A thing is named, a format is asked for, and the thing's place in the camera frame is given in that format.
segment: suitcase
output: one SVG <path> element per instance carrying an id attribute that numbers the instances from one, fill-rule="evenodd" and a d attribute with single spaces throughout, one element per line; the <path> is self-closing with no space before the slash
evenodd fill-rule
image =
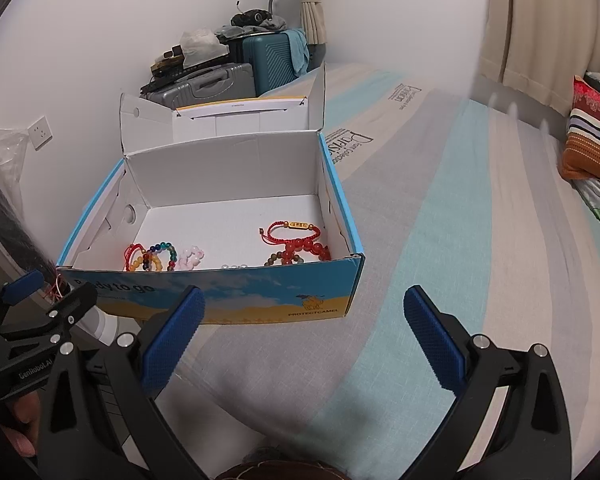
<path id="1" fill-rule="evenodd" d="M 260 34 L 244 38 L 242 58 L 253 67 L 257 96 L 296 79 L 286 34 Z"/>
<path id="2" fill-rule="evenodd" d="M 248 63 L 205 68 L 146 98 L 171 110 L 184 106 L 256 97 L 253 70 Z"/>

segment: blue towel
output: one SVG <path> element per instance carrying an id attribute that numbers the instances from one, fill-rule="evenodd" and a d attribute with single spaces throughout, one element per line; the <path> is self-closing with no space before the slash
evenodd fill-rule
<path id="1" fill-rule="evenodd" d="M 289 37 L 289 47 L 291 47 L 291 62 L 294 64 L 296 77 L 306 74 L 309 66 L 309 48 L 306 46 L 306 36 L 302 28 L 292 28 L 285 30 L 283 34 Z"/>

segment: gold charm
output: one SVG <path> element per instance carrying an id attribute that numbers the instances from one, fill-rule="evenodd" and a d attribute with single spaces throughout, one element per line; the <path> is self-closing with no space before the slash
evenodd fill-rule
<path id="1" fill-rule="evenodd" d="M 289 222 L 289 227 L 291 229 L 308 229 L 309 224 L 305 224 L 304 222 Z"/>

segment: camel logo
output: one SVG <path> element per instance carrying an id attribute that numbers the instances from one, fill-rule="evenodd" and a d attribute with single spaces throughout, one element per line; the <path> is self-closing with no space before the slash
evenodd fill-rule
<path id="1" fill-rule="evenodd" d="M 320 298 L 324 298 L 324 296 L 318 297 L 318 296 L 307 296 L 305 294 L 298 294 L 296 296 L 296 298 L 300 298 L 302 300 L 302 306 L 304 307 L 305 310 L 320 310 L 321 308 L 324 308 L 322 306 L 324 301 L 320 299 Z"/>

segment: colorful beaded bracelet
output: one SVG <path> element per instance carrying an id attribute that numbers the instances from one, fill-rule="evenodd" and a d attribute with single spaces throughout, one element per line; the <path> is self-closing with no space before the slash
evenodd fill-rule
<path id="1" fill-rule="evenodd" d="M 134 253 L 140 250 L 142 256 L 138 256 L 138 258 L 131 263 L 130 260 L 133 257 Z M 158 258 L 158 254 L 160 254 L 163 250 L 168 250 L 170 254 L 169 263 L 167 265 L 167 270 L 173 270 L 175 268 L 176 262 L 178 261 L 178 253 L 176 252 L 175 247 L 173 247 L 168 242 L 160 242 L 159 244 L 152 245 L 149 247 L 147 251 L 141 244 L 131 244 L 125 251 L 125 269 L 130 270 L 131 272 L 135 271 L 140 265 L 142 265 L 143 270 L 151 270 L 152 262 L 155 264 L 155 270 L 160 272 L 162 270 L 162 262 L 160 258 Z"/>

